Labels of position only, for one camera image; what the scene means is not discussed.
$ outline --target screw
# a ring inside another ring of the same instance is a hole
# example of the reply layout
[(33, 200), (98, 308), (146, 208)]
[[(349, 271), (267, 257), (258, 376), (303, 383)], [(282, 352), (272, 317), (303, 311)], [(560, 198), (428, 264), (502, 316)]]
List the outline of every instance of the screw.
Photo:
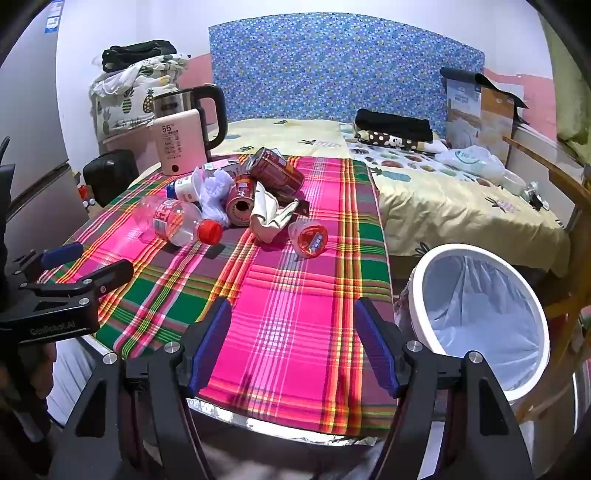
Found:
[(181, 344), (178, 342), (169, 342), (166, 345), (164, 345), (164, 351), (167, 353), (174, 353), (174, 352), (178, 352), (178, 349), (181, 348)]
[(407, 348), (411, 352), (420, 352), (423, 350), (423, 344), (421, 342), (417, 342), (416, 340), (410, 340), (407, 342)]
[(482, 355), (479, 352), (470, 352), (468, 354), (468, 358), (475, 364), (479, 364), (480, 362), (482, 362)]
[(119, 357), (115, 352), (107, 353), (103, 357), (103, 363), (106, 365), (113, 365), (118, 359)]

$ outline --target blue patterned headboard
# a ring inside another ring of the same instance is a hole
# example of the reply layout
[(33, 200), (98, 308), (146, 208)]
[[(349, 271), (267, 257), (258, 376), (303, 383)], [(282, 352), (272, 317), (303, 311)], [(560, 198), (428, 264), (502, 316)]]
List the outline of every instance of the blue patterned headboard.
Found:
[(287, 14), (209, 28), (214, 81), (228, 120), (326, 118), (368, 108), (428, 118), (444, 134), (443, 66), (482, 72), (484, 53), (382, 18)]

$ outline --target plastic bag on bed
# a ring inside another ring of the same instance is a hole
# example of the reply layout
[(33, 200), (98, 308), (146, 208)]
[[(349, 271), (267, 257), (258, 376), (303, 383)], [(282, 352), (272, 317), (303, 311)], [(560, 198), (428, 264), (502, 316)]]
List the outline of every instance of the plastic bag on bed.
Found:
[(542, 342), (537, 320), (503, 272), (473, 258), (443, 257), (425, 272), (423, 298), (448, 355), (479, 351), (505, 391), (531, 377)]

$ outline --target white wall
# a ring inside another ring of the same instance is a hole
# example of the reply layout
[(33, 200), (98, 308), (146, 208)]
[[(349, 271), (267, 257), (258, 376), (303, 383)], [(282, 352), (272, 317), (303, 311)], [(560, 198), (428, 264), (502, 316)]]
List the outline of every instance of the white wall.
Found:
[[(91, 61), (104, 49), (158, 38), (170, 40), (179, 52), (198, 56), (209, 52), (207, 29), (211, 25), (262, 15), (319, 11), (372, 15), (434, 31), (484, 51), (487, 66), (498, 73), (514, 74), (520, 65), (525, 70), (517, 73), (548, 70), (549, 59), (537, 58), (544, 57), (544, 49), (548, 55), (545, 40), (541, 47), (533, 46), (541, 41), (541, 25), (539, 21), (536, 25), (535, 11), (525, 0), (67, 0), (57, 43), (56, 81), (72, 167), (82, 169), (98, 155), (87, 91), (101, 73)], [(519, 29), (512, 37), (503, 25), (497, 26), (505, 15), (512, 19), (507, 29)], [(525, 15), (525, 24), (520, 17), (513, 20), (515, 15)]]

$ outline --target wooden armrest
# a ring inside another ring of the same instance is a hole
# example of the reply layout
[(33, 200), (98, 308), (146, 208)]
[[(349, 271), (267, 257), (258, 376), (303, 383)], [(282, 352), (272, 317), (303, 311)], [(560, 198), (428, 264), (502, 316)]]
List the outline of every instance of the wooden armrest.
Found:
[(546, 160), (544, 157), (538, 155), (536, 152), (531, 151), (529, 148), (520, 144), (519, 142), (516, 142), (515, 140), (506, 136), (503, 136), (503, 140), (510, 146), (522, 151), (524, 154), (546, 167), (548, 169), (548, 179), (556, 187), (558, 187), (558, 189), (564, 193), (578, 208), (591, 213), (591, 193), (580, 183), (578, 183), (573, 177), (563, 172), (551, 161)]

